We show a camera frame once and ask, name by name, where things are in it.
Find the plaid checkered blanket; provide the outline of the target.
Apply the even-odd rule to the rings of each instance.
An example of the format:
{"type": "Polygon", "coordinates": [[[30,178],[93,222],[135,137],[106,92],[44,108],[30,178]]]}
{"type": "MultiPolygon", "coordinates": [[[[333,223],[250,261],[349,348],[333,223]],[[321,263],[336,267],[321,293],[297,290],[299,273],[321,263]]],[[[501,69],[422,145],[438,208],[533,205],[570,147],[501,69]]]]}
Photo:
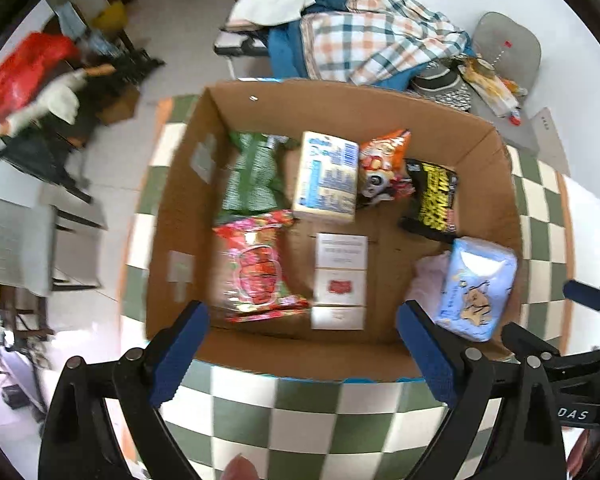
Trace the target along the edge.
{"type": "Polygon", "coordinates": [[[463,54],[466,30],[416,0],[314,0],[299,21],[311,79],[366,86],[463,54]]]}

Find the black yellow snack bag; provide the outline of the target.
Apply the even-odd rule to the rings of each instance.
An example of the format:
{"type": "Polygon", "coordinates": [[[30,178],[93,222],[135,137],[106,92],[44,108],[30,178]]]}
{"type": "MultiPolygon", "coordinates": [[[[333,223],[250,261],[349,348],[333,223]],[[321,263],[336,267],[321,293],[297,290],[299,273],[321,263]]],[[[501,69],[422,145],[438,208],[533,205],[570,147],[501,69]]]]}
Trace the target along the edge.
{"type": "Polygon", "coordinates": [[[457,238],[454,218],[457,173],[414,158],[405,159],[405,167],[414,192],[399,221],[400,228],[428,240],[452,244],[457,238]]]}

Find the brown cardboard box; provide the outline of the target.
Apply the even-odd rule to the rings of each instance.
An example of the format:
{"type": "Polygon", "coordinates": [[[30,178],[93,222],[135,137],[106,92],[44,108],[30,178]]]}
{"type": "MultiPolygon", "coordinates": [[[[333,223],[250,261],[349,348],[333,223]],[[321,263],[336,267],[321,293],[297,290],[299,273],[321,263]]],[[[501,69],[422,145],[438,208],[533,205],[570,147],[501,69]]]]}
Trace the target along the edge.
{"type": "MultiPolygon", "coordinates": [[[[223,81],[204,89],[175,144],[158,209],[145,292],[145,333],[170,326],[192,300],[214,306],[227,267],[212,230],[234,150],[234,131],[300,138],[307,131],[362,143],[406,129],[407,153],[458,175],[458,232],[520,252],[512,163],[483,119],[406,94],[339,82],[223,81]]],[[[304,315],[257,323],[214,320],[197,356],[225,367],[317,380],[415,377],[418,368],[396,331],[417,259],[440,244],[402,230],[407,204],[362,210],[348,226],[368,239],[365,326],[314,330],[304,315]]]]}

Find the white label card in box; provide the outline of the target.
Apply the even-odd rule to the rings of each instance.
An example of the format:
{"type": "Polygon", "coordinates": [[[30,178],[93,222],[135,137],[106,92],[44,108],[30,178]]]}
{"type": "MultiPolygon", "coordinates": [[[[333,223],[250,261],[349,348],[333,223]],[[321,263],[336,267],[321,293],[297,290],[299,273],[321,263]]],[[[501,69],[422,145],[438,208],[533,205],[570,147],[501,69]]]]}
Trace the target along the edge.
{"type": "Polygon", "coordinates": [[[317,233],[311,327],[362,330],[366,318],[368,238],[317,233]]]}

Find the green snack bag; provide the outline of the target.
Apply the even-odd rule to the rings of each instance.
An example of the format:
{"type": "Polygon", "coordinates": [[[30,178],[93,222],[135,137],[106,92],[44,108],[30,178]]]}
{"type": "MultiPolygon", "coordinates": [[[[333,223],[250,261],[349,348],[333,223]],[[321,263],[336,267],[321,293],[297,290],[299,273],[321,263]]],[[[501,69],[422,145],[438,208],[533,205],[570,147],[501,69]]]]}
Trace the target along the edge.
{"type": "Polygon", "coordinates": [[[238,155],[228,180],[215,224],[286,209],[289,200],[279,163],[286,151],[298,148],[299,141],[288,136],[260,132],[230,133],[238,155]]]}

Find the green white checkered mat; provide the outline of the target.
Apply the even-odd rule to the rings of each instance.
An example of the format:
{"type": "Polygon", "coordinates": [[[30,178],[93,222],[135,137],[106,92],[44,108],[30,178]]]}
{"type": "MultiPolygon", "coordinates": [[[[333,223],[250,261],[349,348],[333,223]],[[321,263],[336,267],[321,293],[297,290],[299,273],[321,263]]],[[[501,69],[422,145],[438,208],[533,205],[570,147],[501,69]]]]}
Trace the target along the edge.
{"type": "MultiPolygon", "coordinates": [[[[521,322],[565,349],[572,305],[562,283],[573,270],[568,180],[510,150],[522,209],[529,288],[521,322]]],[[[438,428],[443,408],[420,379],[310,382],[195,361],[162,414],[205,479],[236,455],[265,479],[399,479],[438,428]]]]}

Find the black white patterned cushion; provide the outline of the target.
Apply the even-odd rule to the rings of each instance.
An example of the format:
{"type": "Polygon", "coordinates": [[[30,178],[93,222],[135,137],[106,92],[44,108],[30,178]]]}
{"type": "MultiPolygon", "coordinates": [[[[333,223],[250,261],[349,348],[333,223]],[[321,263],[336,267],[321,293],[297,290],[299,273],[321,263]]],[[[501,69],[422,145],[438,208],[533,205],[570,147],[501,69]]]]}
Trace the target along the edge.
{"type": "Polygon", "coordinates": [[[410,81],[411,89],[422,98],[460,112],[471,110],[468,85],[455,70],[432,61],[410,81]]]}

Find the white cloth bundle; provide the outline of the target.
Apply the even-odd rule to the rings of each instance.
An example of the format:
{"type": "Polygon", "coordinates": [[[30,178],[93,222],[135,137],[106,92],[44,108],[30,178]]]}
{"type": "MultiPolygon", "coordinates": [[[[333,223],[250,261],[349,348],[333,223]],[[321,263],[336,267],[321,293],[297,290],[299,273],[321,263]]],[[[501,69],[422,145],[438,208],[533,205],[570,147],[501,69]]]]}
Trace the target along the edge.
{"type": "Polygon", "coordinates": [[[1,136],[14,136],[31,122],[48,114],[73,125],[80,107],[76,92],[86,86],[86,80],[86,70],[75,70],[58,76],[46,84],[33,101],[5,119],[1,125],[1,136]]]}

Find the light blue tissue pack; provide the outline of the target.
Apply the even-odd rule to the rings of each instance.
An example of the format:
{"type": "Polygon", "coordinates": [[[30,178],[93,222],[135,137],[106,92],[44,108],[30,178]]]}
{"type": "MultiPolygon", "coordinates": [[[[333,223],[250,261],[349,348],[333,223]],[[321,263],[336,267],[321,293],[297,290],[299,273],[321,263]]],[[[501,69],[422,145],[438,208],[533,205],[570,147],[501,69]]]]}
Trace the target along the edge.
{"type": "Polygon", "coordinates": [[[505,311],[516,272],[511,249],[478,238],[457,238],[434,322],[470,341],[488,341],[505,311]]]}

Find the yellow snack package on chair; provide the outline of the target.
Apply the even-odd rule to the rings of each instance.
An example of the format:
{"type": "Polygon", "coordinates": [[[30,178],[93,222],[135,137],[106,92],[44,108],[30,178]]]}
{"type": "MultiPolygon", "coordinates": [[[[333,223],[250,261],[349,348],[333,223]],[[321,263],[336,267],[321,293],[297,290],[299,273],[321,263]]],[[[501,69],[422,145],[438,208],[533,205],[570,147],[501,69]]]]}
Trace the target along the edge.
{"type": "Polygon", "coordinates": [[[519,100],[528,90],[511,79],[501,78],[483,58],[470,56],[458,66],[460,74],[498,118],[506,118],[514,126],[522,123],[519,100]]]}

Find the lilac cloth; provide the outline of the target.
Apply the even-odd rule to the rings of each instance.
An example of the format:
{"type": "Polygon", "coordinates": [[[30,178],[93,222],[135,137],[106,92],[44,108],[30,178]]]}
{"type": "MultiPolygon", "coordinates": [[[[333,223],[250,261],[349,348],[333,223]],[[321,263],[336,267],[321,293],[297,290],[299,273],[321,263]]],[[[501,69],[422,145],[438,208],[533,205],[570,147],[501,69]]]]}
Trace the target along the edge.
{"type": "Polygon", "coordinates": [[[438,315],[443,287],[448,274],[451,253],[428,256],[416,261],[414,276],[405,299],[416,301],[433,320],[438,315]]]}

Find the grey chair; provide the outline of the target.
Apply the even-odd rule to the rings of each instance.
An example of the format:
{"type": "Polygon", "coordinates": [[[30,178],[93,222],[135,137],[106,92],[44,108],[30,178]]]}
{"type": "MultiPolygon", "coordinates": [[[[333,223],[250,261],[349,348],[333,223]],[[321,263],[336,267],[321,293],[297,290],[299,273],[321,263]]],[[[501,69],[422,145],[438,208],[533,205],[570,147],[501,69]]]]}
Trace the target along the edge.
{"type": "MultiPolygon", "coordinates": [[[[528,28],[519,25],[508,16],[498,12],[486,12],[478,21],[471,38],[472,55],[483,58],[501,78],[511,79],[528,90],[532,89],[540,68],[541,45],[528,28]]],[[[512,125],[506,118],[496,117],[471,86],[471,110],[478,116],[497,125],[512,125]]],[[[527,99],[519,100],[522,106],[527,99]]]]}

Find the orange panda snack bag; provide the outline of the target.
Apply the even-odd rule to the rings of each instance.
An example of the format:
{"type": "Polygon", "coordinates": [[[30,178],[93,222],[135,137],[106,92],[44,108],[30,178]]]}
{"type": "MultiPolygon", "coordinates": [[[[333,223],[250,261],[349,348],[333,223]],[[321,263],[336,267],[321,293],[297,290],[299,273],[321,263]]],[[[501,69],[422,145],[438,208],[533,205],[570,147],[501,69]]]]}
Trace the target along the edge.
{"type": "Polygon", "coordinates": [[[356,208],[403,200],[414,188],[405,166],[411,133],[396,130],[360,145],[356,208]]]}

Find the red snack bag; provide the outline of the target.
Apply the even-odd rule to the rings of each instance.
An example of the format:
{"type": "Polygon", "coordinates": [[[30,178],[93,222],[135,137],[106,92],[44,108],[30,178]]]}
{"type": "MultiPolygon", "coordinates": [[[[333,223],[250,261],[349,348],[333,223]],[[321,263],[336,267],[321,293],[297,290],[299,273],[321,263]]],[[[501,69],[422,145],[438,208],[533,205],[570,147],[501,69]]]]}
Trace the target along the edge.
{"type": "Polygon", "coordinates": [[[278,247],[279,232],[293,224],[292,212],[279,209],[213,229],[224,244],[220,310],[227,322],[276,320],[309,309],[309,300],[289,288],[278,247]]]}

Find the red plastic bag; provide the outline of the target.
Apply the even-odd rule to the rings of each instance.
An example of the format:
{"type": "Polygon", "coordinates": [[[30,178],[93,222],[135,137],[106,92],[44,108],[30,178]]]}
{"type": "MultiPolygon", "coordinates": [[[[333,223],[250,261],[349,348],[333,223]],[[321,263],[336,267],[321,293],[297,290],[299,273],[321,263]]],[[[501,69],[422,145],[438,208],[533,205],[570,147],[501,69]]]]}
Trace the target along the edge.
{"type": "Polygon", "coordinates": [[[26,106],[58,64],[79,59],[69,37],[31,32],[0,65],[0,122],[26,106]]]}

